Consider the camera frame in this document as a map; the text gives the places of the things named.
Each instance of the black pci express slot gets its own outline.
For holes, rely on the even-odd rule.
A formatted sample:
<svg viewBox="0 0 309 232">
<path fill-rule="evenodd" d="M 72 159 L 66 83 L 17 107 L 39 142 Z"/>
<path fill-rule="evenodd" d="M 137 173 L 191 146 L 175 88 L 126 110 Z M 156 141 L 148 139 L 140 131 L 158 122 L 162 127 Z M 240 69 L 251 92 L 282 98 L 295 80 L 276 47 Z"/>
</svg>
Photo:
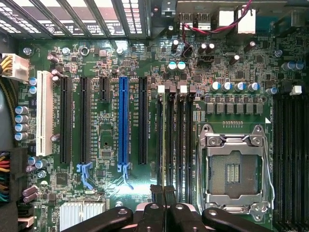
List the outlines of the black pci express slot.
<svg viewBox="0 0 309 232">
<path fill-rule="evenodd" d="M 185 197 L 186 203 L 192 203 L 192 162 L 193 162 L 193 100 L 195 99 L 195 86 L 190 86 L 189 94 L 186 96 L 186 169 L 185 169 Z"/>
<path fill-rule="evenodd" d="M 147 77 L 139 78 L 139 164 L 147 164 L 148 87 Z"/>
<path fill-rule="evenodd" d="M 177 202 L 182 202 L 183 192 L 183 98 L 177 96 L 177 120 L 176 120 L 176 192 Z"/>
<path fill-rule="evenodd" d="M 173 184 L 173 135 L 174 135 L 174 99 L 176 86 L 170 86 L 167 95 L 167 114 L 166 114 L 166 182 L 167 185 Z"/>
<path fill-rule="evenodd" d="M 90 161 L 91 147 L 91 79 L 86 77 L 80 78 L 80 97 L 81 97 L 81 153 L 80 163 Z"/>
<path fill-rule="evenodd" d="M 162 98 L 160 95 L 157 97 L 157 104 L 156 104 L 156 131 L 157 131 L 157 137 L 156 137 L 156 174 L 157 174 L 157 184 L 162 184 L 162 176 L 161 176 L 161 157 L 162 157 L 162 112 L 163 112 L 163 106 L 162 106 Z"/>
<path fill-rule="evenodd" d="M 309 229 L 309 97 L 274 96 L 273 224 L 279 232 Z"/>
<path fill-rule="evenodd" d="M 60 162 L 71 162 L 72 79 L 60 79 Z"/>
<path fill-rule="evenodd" d="M 99 78 L 99 95 L 101 102 L 110 102 L 110 80 L 106 76 L 101 76 Z"/>
</svg>

